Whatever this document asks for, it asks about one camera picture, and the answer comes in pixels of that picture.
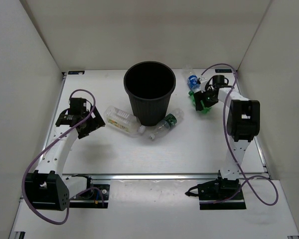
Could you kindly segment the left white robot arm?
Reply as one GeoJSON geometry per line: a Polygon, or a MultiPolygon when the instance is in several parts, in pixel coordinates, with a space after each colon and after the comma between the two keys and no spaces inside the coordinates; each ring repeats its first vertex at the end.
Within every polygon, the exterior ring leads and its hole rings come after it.
{"type": "Polygon", "coordinates": [[[93,197],[95,188],[88,176],[63,177],[63,169],[74,142],[104,126],[96,108],[88,110],[81,106],[61,112],[52,146],[43,154],[34,171],[25,177],[24,196],[31,209],[64,211],[76,195],[83,199],[93,197]]]}

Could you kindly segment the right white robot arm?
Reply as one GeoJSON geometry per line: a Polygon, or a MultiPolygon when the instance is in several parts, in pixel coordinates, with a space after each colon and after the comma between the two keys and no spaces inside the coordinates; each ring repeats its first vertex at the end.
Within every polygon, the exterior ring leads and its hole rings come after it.
{"type": "Polygon", "coordinates": [[[207,112],[222,102],[224,104],[223,126],[228,151],[220,178],[236,181],[246,149],[260,131],[260,103],[243,97],[234,90],[223,75],[214,75],[191,94],[197,111],[207,112]]]}

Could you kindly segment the yellow label clear bottle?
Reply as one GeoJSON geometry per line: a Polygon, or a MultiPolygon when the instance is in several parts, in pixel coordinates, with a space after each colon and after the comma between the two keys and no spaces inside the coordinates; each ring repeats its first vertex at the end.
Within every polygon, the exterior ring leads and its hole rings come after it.
{"type": "Polygon", "coordinates": [[[106,123],[128,134],[143,134],[146,129],[135,115],[114,106],[109,106],[104,112],[104,116],[106,123]]]}

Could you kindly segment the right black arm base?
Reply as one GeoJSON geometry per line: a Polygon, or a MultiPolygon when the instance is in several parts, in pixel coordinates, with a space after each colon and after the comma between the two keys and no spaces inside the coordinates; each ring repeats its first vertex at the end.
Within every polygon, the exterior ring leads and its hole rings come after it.
{"type": "Polygon", "coordinates": [[[185,195],[199,199],[200,210],[245,210],[246,203],[239,179],[222,178],[221,173],[212,181],[189,188],[185,195]]]}

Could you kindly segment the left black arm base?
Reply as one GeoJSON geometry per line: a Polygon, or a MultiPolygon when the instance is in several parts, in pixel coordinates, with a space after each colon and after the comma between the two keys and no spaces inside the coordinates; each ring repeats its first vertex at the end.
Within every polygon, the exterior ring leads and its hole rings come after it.
{"type": "Polygon", "coordinates": [[[95,179],[90,175],[76,174],[65,178],[71,200],[70,208],[107,209],[110,181],[95,179]]]}

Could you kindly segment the green plastic bottle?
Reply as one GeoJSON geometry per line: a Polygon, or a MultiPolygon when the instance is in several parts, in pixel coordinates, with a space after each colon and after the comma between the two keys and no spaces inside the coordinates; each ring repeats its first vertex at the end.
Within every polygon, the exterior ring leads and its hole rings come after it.
{"type": "Polygon", "coordinates": [[[195,110],[202,113],[207,113],[210,108],[215,104],[210,100],[208,93],[202,91],[189,91],[188,92],[195,110]]]}

